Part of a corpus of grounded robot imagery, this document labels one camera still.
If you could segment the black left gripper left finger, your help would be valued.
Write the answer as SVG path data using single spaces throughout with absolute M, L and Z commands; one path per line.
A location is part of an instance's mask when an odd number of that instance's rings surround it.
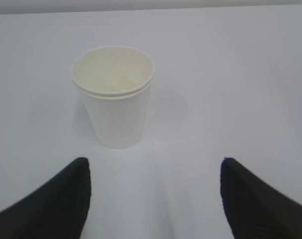
M 0 239 L 78 239 L 90 202 L 89 160 L 80 157 L 0 212 Z

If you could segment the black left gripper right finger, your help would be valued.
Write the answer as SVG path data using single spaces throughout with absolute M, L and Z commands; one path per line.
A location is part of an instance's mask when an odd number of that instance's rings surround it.
M 220 195 L 236 239 L 302 239 L 302 205 L 233 158 L 220 169 Z

